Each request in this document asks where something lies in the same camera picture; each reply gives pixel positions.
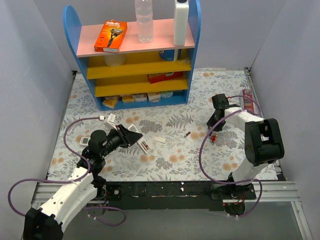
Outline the red flat box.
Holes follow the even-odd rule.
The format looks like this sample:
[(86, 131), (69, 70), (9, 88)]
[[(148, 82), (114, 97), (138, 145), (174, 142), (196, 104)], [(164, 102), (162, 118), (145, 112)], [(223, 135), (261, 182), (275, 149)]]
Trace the red flat box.
[(176, 79), (184, 75), (183, 71), (176, 72), (163, 72), (163, 73), (151, 73), (147, 75), (148, 81), (151, 84)]

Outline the teal white small box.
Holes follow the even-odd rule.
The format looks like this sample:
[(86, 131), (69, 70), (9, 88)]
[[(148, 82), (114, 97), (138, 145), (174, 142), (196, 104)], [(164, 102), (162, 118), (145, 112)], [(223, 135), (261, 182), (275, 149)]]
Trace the teal white small box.
[(173, 91), (161, 91), (160, 94), (161, 94), (161, 97), (162, 98), (171, 98), (173, 96)]

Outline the yellow white small box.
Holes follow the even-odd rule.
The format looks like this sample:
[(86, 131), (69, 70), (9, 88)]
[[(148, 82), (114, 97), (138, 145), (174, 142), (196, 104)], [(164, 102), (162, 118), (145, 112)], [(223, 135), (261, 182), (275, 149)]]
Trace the yellow white small box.
[(124, 95), (122, 97), (122, 102), (123, 103), (134, 103), (135, 102), (135, 98), (132, 95)]

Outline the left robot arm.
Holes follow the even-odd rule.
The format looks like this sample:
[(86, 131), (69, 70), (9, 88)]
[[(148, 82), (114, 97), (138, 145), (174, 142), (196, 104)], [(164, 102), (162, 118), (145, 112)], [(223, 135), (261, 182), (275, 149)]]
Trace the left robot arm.
[(106, 180), (99, 176), (106, 164), (105, 157), (119, 147), (134, 145), (142, 137), (137, 130), (131, 131), (121, 124), (113, 126), (109, 133), (104, 130), (92, 132), (68, 183), (39, 208), (31, 208), (26, 213), (23, 239), (61, 240), (72, 219), (89, 201), (106, 196)]

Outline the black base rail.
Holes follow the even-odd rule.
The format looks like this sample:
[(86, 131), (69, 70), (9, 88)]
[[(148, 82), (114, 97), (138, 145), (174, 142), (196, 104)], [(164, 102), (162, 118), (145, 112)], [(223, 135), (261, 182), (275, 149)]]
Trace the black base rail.
[(223, 201), (241, 205), (254, 200), (253, 184), (218, 184), (213, 181), (114, 181), (106, 182), (110, 207), (122, 210), (223, 211)]

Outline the small white timer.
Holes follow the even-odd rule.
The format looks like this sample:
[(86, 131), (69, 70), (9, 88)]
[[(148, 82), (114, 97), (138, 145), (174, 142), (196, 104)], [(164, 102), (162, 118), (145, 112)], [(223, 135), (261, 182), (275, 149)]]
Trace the small white timer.
[(90, 141), (90, 138), (84, 136), (80, 139), (79, 145), (83, 147), (87, 147), (89, 145), (89, 141)]

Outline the clear plastic bottle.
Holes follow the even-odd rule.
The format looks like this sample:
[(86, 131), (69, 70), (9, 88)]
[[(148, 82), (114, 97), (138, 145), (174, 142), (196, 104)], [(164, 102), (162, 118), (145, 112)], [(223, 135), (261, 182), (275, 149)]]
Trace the clear plastic bottle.
[(153, 2), (152, 0), (135, 0), (134, 6), (138, 39), (142, 43), (150, 43), (154, 39)]

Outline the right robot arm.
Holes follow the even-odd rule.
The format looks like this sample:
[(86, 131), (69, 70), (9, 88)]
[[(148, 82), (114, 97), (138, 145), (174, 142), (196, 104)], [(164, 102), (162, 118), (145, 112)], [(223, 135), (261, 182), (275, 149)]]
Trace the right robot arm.
[(244, 185), (250, 184), (265, 167), (285, 155), (279, 123), (274, 118), (264, 119), (230, 104), (225, 94), (212, 98), (214, 113), (207, 122), (208, 134), (222, 131), (226, 123), (244, 132), (245, 158), (233, 171), (226, 186), (227, 195), (237, 199), (245, 192)]

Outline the orange razor box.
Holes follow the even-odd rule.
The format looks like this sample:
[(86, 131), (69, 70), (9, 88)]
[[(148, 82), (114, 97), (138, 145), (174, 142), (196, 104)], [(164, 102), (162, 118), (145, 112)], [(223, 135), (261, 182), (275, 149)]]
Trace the orange razor box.
[(96, 39), (94, 50), (96, 52), (118, 53), (127, 29), (127, 22), (107, 20)]

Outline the white roll on shelf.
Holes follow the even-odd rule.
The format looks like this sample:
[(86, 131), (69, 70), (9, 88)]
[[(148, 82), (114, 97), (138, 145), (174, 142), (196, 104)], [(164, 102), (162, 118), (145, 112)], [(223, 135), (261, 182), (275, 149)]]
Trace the white roll on shelf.
[(104, 55), (103, 59), (106, 66), (118, 67), (123, 65), (126, 62), (127, 56), (126, 54), (110, 54), (110, 55)]

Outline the white battery cover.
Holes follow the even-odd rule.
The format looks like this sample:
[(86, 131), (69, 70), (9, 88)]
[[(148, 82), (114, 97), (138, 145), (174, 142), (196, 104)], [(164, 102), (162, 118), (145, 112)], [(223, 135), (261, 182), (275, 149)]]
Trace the white battery cover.
[(159, 136), (155, 136), (155, 137), (153, 138), (153, 140), (156, 141), (156, 142), (159, 142), (159, 143), (165, 143), (165, 142), (166, 142), (166, 139), (165, 139), (165, 138), (159, 137)]

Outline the red toothpaste box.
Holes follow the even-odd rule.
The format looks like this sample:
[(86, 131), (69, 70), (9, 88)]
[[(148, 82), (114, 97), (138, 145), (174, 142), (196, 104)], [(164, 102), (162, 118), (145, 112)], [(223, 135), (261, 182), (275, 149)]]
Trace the red toothpaste box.
[(255, 113), (255, 103), (253, 102), (253, 93), (250, 89), (242, 89), (239, 93), (240, 106), (248, 112)]

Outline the blue white tin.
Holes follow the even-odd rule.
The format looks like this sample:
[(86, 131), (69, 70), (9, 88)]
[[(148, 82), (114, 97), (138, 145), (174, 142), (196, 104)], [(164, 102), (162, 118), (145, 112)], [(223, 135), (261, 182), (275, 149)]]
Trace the blue white tin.
[(167, 62), (176, 61), (181, 55), (181, 49), (159, 50), (160, 58)]

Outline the white remote control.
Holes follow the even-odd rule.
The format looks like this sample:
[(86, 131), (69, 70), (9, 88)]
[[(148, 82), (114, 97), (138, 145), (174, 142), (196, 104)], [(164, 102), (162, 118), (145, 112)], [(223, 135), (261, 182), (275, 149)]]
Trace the white remote control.
[[(141, 132), (136, 128), (134, 124), (131, 124), (128, 127), (128, 130), (141, 134)], [(149, 154), (149, 152), (151, 151), (151, 148), (143, 136), (136, 143), (138, 144), (138, 146), (141, 148), (141, 150), (145, 155)]]

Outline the blue shelf unit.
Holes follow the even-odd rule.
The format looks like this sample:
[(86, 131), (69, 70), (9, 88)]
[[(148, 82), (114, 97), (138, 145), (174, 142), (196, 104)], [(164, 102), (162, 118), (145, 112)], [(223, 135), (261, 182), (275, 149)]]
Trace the blue shelf unit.
[[(137, 24), (128, 23), (128, 29), (120, 49), (126, 54), (126, 62), (116, 67), (106, 66), (105, 52), (96, 52), (94, 43), (102, 29), (101, 24), (82, 25), (71, 5), (63, 9), (63, 27), (72, 55), (100, 111), (108, 111), (102, 102), (106, 96), (173, 91), (173, 96), (152, 103), (118, 102), (115, 109), (145, 108), (187, 104), (195, 69), (200, 40), (202, 13), (198, 0), (190, 0), (188, 27), (184, 46), (179, 46), (181, 55), (176, 61), (165, 61), (159, 56), (161, 50), (174, 50), (173, 19), (154, 20), (154, 39), (149, 43), (138, 40)], [(183, 72), (183, 76), (151, 84), (148, 74)]]

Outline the red battery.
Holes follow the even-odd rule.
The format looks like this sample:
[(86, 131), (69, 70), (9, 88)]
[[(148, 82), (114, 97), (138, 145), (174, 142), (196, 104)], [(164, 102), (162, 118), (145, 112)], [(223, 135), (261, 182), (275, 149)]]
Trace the red battery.
[(217, 135), (216, 134), (213, 134), (212, 137), (211, 137), (211, 142), (214, 143), (217, 139)]

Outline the floral table mat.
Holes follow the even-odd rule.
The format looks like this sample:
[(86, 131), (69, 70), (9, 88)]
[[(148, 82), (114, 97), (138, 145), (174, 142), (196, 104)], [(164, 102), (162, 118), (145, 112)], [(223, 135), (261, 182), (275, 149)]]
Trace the floral table mat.
[[(187, 104), (116, 110), (115, 122), (126, 127), (134, 124), (151, 150), (144, 154), (138, 145), (118, 148), (106, 158), (100, 175), (108, 181), (225, 180), (245, 157), (245, 137), (240, 129), (226, 124), (214, 143), (205, 138), (214, 112), (212, 96), (223, 93), (238, 104), (240, 91), (248, 87), (242, 70), (196, 69)], [(77, 153), (83, 150), (81, 138), (104, 129), (97, 120), (101, 114), (83, 76), (77, 74), (48, 179), (63, 181), (70, 176), (79, 161)], [(155, 136), (165, 138), (165, 143), (154, 141)]]

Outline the white plastic bottle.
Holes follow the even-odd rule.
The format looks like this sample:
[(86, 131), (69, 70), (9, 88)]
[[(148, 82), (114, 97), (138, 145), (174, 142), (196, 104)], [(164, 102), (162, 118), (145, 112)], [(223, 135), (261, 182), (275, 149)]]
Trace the white plastic bottle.
[(174, 1), (174, 33), (173, 45), (184, 46), (187, 37), (189, 2), (187, 0)]

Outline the yellow box bottom shelf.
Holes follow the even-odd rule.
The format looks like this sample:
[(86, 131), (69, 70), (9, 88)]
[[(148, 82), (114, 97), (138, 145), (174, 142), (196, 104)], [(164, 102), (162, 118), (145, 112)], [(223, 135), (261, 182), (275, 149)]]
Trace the yellow box bottom shelf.
[(104, 100), (102, 101), (102, 105), (107, 108), (114, 109), (117, 103), (119, 102), (119, 100), (120, 100), (119, 95), (105, 96)]

